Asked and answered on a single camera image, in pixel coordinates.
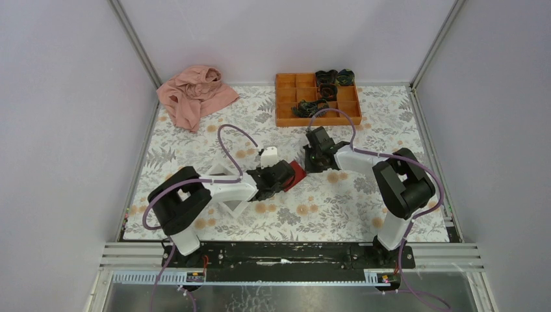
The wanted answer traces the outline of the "red card holder wallet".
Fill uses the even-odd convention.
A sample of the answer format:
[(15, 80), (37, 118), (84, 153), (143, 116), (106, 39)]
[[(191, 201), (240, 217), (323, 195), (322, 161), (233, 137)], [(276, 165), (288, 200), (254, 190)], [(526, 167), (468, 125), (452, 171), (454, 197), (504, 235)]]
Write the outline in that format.
[(294, 176), (292, 177), (292, 179), (289, 180), (286, 187), (284, 188), (285, 192), (288, 192), (290, 189), (296, 186), (307, 175), (305, 170), (300, 166), (300, 164), (297, 161), (292, 161), (290, 165), (294, 171)]

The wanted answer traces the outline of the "white plastic card box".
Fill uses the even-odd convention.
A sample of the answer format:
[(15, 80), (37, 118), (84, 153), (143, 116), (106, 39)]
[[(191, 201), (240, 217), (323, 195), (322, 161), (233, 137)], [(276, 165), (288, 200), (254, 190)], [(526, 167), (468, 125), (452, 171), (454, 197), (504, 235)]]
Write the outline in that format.
[(214, 163), (206, 174), (200, 175), (201, 179), (209, 180), (203, 186), (211, 193), (210, 203), (217, 203), (233, 218), (243, 213), (257, 193), (256, 184), (250, 175), (244, 174), (236, 182), (239, 177), (234, 170), (219, 162)]

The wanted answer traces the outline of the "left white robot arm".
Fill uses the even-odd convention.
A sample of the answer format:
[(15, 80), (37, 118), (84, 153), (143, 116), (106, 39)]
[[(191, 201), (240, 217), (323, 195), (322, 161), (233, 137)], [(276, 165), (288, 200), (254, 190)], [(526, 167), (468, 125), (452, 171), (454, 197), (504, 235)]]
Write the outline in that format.
[(149, 194), (148, 208), (175, 245), (177, 259), (186, 267), (194, 267), (201, 261), (202, 251), (192, 224), (204, 208), (226, 202), (248, 206), (289, 189), (295, 181), (295, 170), (287, 161), (239, 175), (201, 175), (186, 166)]

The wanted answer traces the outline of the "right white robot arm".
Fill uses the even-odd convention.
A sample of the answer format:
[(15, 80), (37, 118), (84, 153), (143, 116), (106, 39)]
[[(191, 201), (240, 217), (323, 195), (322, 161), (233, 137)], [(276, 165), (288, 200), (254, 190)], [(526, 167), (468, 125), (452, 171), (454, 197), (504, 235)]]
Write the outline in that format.
[(374, 239), (372, 257), (379, 267), (388, 268), (398, 260), (398, 250), (414, 213), (425, 207), (436, 193), (436, 187), (425, 168), (410, 149), (402, 148), (390, 155), (361, 153), (351, 143), (336, 143), (323, 127), (306, 132), (305, 171), (347, 170), (373, 177), (383, 203), (389, 210)]

